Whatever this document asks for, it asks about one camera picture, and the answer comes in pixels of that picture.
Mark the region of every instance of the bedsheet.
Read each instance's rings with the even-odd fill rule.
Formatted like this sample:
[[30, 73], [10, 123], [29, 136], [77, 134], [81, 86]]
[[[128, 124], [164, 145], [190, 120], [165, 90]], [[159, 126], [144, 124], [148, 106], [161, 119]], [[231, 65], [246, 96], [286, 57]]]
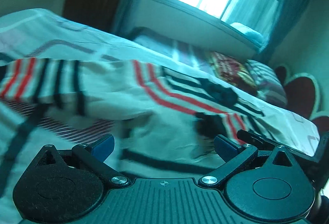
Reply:
[[312, 156], [319, 141], [317, 128], [310, 121], [285, 109], [272, 106], [234, 86], [135, 42], [69, 21], [46, 9], [29, 9], [0, 18], [0, 65], [26, 57], [67, 60], [115, 61], [137, 59], [169, 67], [194, 77], [204, 77], [231, 87], [243, 99], [265, 114], [281, 114], [298, 150]]
[[[146, 49], [137, 43], [68, 21], [45, 9], [24, 10], [0, 18], [0, 65], [31, 57], [103, 62], [137, 59], [168, 67], [174, 72], [190, 77], [205, 78], [232, 88], [240, 98], [261, 110], [272, 125], [279, 127], [280, 132], [286, 135], [284, 140], [289, 146], [312, 156], [318, 145], [319, 134], [316, 126], [292, 112], [269, 105], [208, 73]], [[9, 127], [25, 123], [33, 112], [33, 106], [30, 104], [6, 99], [0, 102], [0, 119], [6, 121], [6, 126]], [[0, 223], [20, 221], [19, 213], [11, 201], [12, 189], [42, 145], [52, 143], [59, 149], [70, 149], [76, 143], [94, 141], [109, 131], [116, 138], [116, 147], [115, 152], [105, 162], [116, 169], [116, 158], [121, 143], [117, 140], [120, 138], [120, 124], [113, 126], [111, 119], [72, 117], [64, 115], [62, 111], [49, 110], [34, 131], [35, 135], [29, 138], [21, 149], [14, 149], [18, 151], [17, 159], [15, 162], [11, 161], [11, 170], [7, 171], [9, 184], [5, 185], [3, 194], [0, 195], [1, 212], [6, 212], [5, 215], [0, 215]], [[0, 166], [5, 167], [5, 162], [8, 161], [5, 156], [8, 145], [15, 145], [15, 141], [11, 141], [12, 136], [7, 135], [10, 133], [9, 130], [3, 129], [2, 133], [0, 160], [3, 162]], [[3, 184], [4, 182], [0, 181], [0, 190]]]
[[191, 44], [157, 34], [148, 28], [136, 28], [130, 39], [147, 49], [215, 76], [208, 62], [208, 52]]

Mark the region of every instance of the window frame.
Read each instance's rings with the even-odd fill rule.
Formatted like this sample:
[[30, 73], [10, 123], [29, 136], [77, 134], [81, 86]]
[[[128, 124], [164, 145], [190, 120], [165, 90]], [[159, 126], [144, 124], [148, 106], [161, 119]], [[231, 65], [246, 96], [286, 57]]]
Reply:
[[[251, 47], [253, 50], [255, 50], [257, 52], [261, 51], [261, 49], [263, 49], [266, 46], [264, 44], [257, 43], [255, 41], [250, 40], [248, 38], [248, 36], [246, 36], [239, 30], [233, 28], [232, 26], [230, 26], [229, 24], [227, 24], [221, 20], [232, 0], [228, 0], [227, 4], [225, 6], [225, 9], [223, 10], [223, 12], [219, 18], [216, 18], [215, 16], [212, 16], [212, 15], [210, 15], [196, 7], [193, 7], [187, 3], [184, 3], [180, 0], [153, 0], [153, 1], [162, 3], [164, 5], [167, 5], [167, 6], [175, 8], [175, 9], [178, 9], [180, 11], [183, 11], [194, 17], [197, 17], [198, 19], [205, 21], [208, 24], [211, 24], [211, 25], [217, 27], [218, 29], [224, 31], [225, 33], [233, 36], [234, 38], [240, 40], [241, 42], [248, 45], [249, 47]], [[281, 0], [277, 0], [277, 1], [279, 3], [278, 3], [278, 7], [277, 7], [277, 10], [275, 13], [276, 15], [278, 14], [278, 9], [279, 9]]]

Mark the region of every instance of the mattress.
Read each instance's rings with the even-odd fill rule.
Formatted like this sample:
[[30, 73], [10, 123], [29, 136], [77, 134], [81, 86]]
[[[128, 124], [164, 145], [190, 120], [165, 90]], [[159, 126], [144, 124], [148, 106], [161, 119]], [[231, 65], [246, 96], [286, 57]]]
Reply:
[[[115, 62], [118, 60], [137, 59], [140, 62], [169, 68], [173, 71], [171, 73], [180, 73], [181, 77], [191, 78], [192, 81], [193, 78], [207, 79], [212, 83], [232, 88], [239, 98], [261, 110], [271, 123], [285, 135], [282, 138], [285, 144], [313, 156], [319, 143], [320, 137], [316, 126], [303, 117], [272, 106], [205, 71], [184, 64], [168, 55], [155, 52], [133, 41], [66, 20], [45, 9], [24, 10], [1, 17], [0, 65], [10, 64], [16, 59], [32, 57], [111, 62], [117, 64], [114, 66], [120, 66], [120, 62]], [[0, 119], [7, 121], [2, 123], [3, 127], [13, 125], [9, 123], [10, 121], [24, 123], [31, 114], [32, 106], [30, 104], [6, 99], [0, 101]], [[12, 164], [12, 170], [7, 171], [8, 184], [4, 187], [4, 192], [0, 197], [0, 210], [7, 213], [0, 215], [0, 223], [18, 223], [21, 220], [11, 200], [12, 189], [42, 145], [48, 144], [50, 141], [58, 149], [70, 149], [76, 143], [90, 143], [108, 132], [113, 133], [116, 137], [116, 134], [120, 133], [120, 125], [114, 125], [112, 120], [117, 119], [80, 118], [65, 115], [62, 111], [57, 114], [53, 112], [42, 118], [37, 127], [41, 132], [30, 138], [26, 145], [22, 145], [20, 155]], [[0, 137], [0, 162], [2, 164], [0, 166], [4, 166], [8, 145], [12, 143], [12, 137], [8, 135], [9, 129], [7, 133], [3, 128], [2, 134]], [[115, 152], [105, 161], [114, 169], [116, 169], [120, 147], [118, 137], [116, 138]]]

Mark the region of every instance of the black stripe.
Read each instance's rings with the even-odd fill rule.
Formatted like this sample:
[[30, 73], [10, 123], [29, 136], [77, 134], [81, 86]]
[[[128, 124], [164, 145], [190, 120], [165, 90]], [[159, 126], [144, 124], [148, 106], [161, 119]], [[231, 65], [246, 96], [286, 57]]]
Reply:
[[8, 54], [5, 54], [3, 52], [0, 52], [0, 60], [3, 60], [5, 62], [12, 62], [14, 61], [15, 59], [10, 57]]
[[191, 164], [181, 164], [175, 163], [172, 161], [163, 161], [154, 159], [142, 154], [131, 152], [127, 149], [122, 151], [121, 160], [128, 159], [131, 161], [135, 161], [150, 167], [154, 167], [160, 170], [169, 170], [169, 171], [177, 171], [182, 173], [194, 173], [194, 174], [208, 174], [213, 171], [211, 168], [191, 165]]
[[49, 106], [45, 104], [37, 105], [29, 118], [19, 125], [15, 137], [12, 138], [0, 165], [0, 197], [4, 194], [11, 169], [15, 164], [18, 154], [24, 147], [29, 134], [37, 126], [40, 119], [42, 119], [48, 107]]
[[59, 109], [63, 109], [63, 101], [61, 99], [61, 93], [60, 93], [60, 80], [61, 80], [63, 66], [64, 66], [64, 60], [60, 60], [57, 68], [56, 80], [54, 85], [54, 94], [53, 94], [55, 105]]
[[[164, 74], [164, 76], [165, 76], [165, 79], [166, 79], [167, 84], [168, 84], [172, 89], [174, 89], [174, 90], [177, 90], [177, 91], [180, 91], [180, 92], [184, 92], [184, 93], [189, 93], [189, 94], [195, 95], [195, 96], [197, 96], [197, 97], [200, 97], [200, 98], [202, 98], [202, 99], [205, 99], [205, 100], [208, 100], [208, 101], [211, 101], [211, 102], [217, 103], [217, 104], [219, 104], [219, 105], [221, 105], [221, 106], [224, 106], [224, 107], [226, 107], [226, 108], [228, 108], [228, 109], [234, 110], [234, 111], [236, 111], [236, 112], [239, 112], [239, 113], [242, 113], [242, 114], [245, 114], [245, 115], [252, 115], [252, 114], [250, 114], [248, 111], [244, 111], [243, 109], [238, 108], [238, 107], [236, 107], [236, 106], [227, 106], [227, 105], [224, 105], [224, 104], [219, 103], [216, 99], [210, 97], [211, 94], [210, 94], [209, 92], [207, 92], [207, 91], [202, 87], [201, 84], [197, 84], [197, 83], [192, 82], [192, 81], [189, 81], [189, 80], [185, 80], [185, 79], [181, 79], [181, 78], [177, 78], [177, 77], [174, 77], [174, 76], [172, 76], [172, 75], [169, 75], [168, 73], [165, 72], [165, 69], [163, 69], [163, 74]], [[208, 93], [210, 96], [208, 96], [208, 95], [206, 95], [206, 94], [204, 94], [204, 93], [200, 93], [200, 92], [197, 92], [197, 91], [193, 91], [193, 90], [191, 90], [191, 89], [189, 89], [189, 88], [184, 88], [184, 87], [180, 87], [180, 86], [177, 86], [177, 85], [175, 85], [175, 84], [172, 84], [172, 83], [168, 80], [167, 77], [170, 77], [173, 81], [176, 81], [176, 82], [181, 83], [181, 84], [185, 84], [185, 85], [187, 85], [187, 86], [189, 86], [189, 87], [194, 87], [194, 88], [202, 89], [203, 91], [205, 91], [206, 93]], [[263, 113], [262, 111], [257, 111], [257, 110], [255, 110], [254, 108], [252, 108], [252, 107], [250, 107], [250, 106], [248, 106], [248, 105], [245, 105], [245, 104], [243, 104], [243, 103], [241, 103], [241, 102], [237, 102], [237, 103], [238, 103], [239, 105], [245, 107], [246, 109], [248, 109], [248, 110], [251, 111], [251, 112], [254, 112], [254, 113], [256, 113], [256, 114], [259, 114], [260, 116], [264, 116], [264, 113]]]
[[254, 131], [257, 132], [258, 134], [264, 136], [264, 134], [261, 132], [261, 130], [259, 129], [258, 125], [256, 124], [256, 122], [252, 118], [252, 116], [248, 115], [247, 117], [248, 117], [248, 120], [249, 120], [250, 124], [252, 125]]
[[83, 92], [80, 89], [80, 83], [79, 83], [79, 66], [80, 61], [75, 60], [74, 61], [74, 71], [73, 71], [73, 89], [74, 92], [77, 93], [77, 113], [79, 115], [85, 116], [85, 96]]
[[173, 81], [176, 81], [178, 83], [185, 84], [185, 85], [188, 85], [188, 86], [194, 87], [194, 88], [201, 88], [201, 89], [203, 89], [201, 84], [195, 83], [195, 82], [190, 81], [190, 80], [187, 80], [187, 79], [182, 79], [182, 78], [175, 77], [175, 76], [170, 75], [167, 72], [165, 72], [165, 70], [163, 70], [163, 75], [164, 76], [171, 77]]
[[35, 103], [35, 104], [40, 103], [39, 95], [40, 95], [40, 91], [41, 91], [41, 88], [42, 88], [42, 85], [43, 85], [43, 82], [44, 82], [44, 78], [46, 76], [46, 71], [47, 71], [49, 61], [50, 61], [49, 59], [44, 59], [44, 64], [43, 64], [43, 67], [42, 67], [39, 82], [38, 82], [37, 88], [34, 91], [34, 94], [33, 94], [33, 97], [32, 97], [32, 102]]
[[212, 102], [215, 102], [218, 104], [218, 102], [216, 102], [216, 100], [212, 97], [209, 97], [208, 95], [204, 94], [204, 93], [200, 93], [200, 92], [197, 92], [197, 91], [193, 91], [189, 88], [184, 88], [184, 87], [180, 87], [180, 86], [177, 86], [175, 84], [172, 84], [168, 78], [166, 78], [166, 81], [167, 81], [167, 84], [170, 85], [170, 87], [174, 90], [177, 90], [177, 91], [180, 91], [180, 92], [183, 92], [183, 93], [189, 93], [189, 94], [193, 94], [195, 96], [198, 96], [202, 99], [205, 99], [205, 100], [208, 100], [208, 101], [212, 101]]
[[249, 105], [246, 105], [246, 104], [244, 104], [242, 102], [237, 102], [237, 103], [240, 104], [241, 106], [243, 106], [244, 108], [246, 108], [249, 111], [252, 111], [252, 112], [254, 112], [256, 114], [259, 114], [261, 116], [265, 116], [262, 111], [258, 111], [258, 110], [254, 109], [254, 108], [250, 107]]
[[79, 50], [79, 51], [82, 51], [82, 52], [85, 52], [85, 53], [94, 53], [95, 52], [92, 49], [88, 49], [88, 48], [85, 48], [83, 46], [76, 45], [76, 44], [73, 44], [73, 43], [65, 41], [65, 40], [54, 39], [54, 40], [47, 41], [46, 43], [44, 43], [40, 47], [36, 48], [31, 53], [27, 54], [26, 57], [39, 56], [40, 54], [42, 54], [46, 50], [48, 50], [50, 47], [53, 47], [55, 45], [65, 45], [65, 46], [71, 47], [73, 49], [76, 49], [76, 50]]
[[7, 66], [6, 65], [0, 66], [0, 83], [5, 78], [6, 73], [7, 73]]
[[[189, 94], [192, 94], [192, 95], [195, 95], [197, 97], [200, 97], [202, 99], [205, 99], [205, 100], [208, 100], [208, 101], [211, 101], [211, 102], [214, 102], [214, 103], [217, 103], [221, 106], [224, 106], [223, 104], [220, 104], [218, 101], [216, 101], [215, 99], [209, 97], [208, 95], [206, 94], [203, 94], [203, 93], [199, 93], [199, 92], [196, 92], [196, 91], [193, 91], [191, 89], [188, 89], [188, 88], [183, 88], [183, 87], [180, 87], [180, 86], [177, 86], [177, 85], [174, 85], [174, 84], [171, 84], [169, 82], [169, 80], [167, 80], [167, 84], [170, 85], [170, 87], [174, 90], [177, 90], [177, 91], [180, 91], [180, 92], [184, 92], [184, 93], [189, 93]], [[230, 107], [226, 107], [228, 109], [231, 109], [231, 110], [234, 110], [236, 112], [239, 112], [239, 113], [242, 113], [242, 114], [245, 114], [245, 115], [252, 115], [250, 114], [249, 112], [247, 111], [244, 111], [243, 109], [239, 108], [239, 107], [236, 107], [236, 106], [230, 106]]]
[[164, 72], [164, 73], [166, 73], [166, 72], [165, 72], [165, 69], [167, 69], [167, 70], [170, 70], [170, 71], [172, 71], [172, 72], [174, 72], [174, 73], [181, 74], [181, 75], [183, 75], [183, 76], [185, 76], [185, 77], [189, 77], [189, 78], [193, 78], [193, 79], [195, 79], [195, 80], [198, 80], [198, 77], [192, 77], [192, 76], [189, 76], [189, 75], [183, 74], [183, 73], [181, 73], [181, 72], [178, 72], [178, 71], [172, 70], [172, 69], [170, 69], [170, 68], [168, 68], [168, 67], [164, 67], [164, 66], [162, 66], [162, 68], [163, 68], [163, 72]]
[[121, 61], [120, 59], [118, 58], [115, 58], [113, 56], [109, 56], [109, 55], [102, 55], [101, 58], [103, 58], [104, 60], [108, 60], [108, 61]]

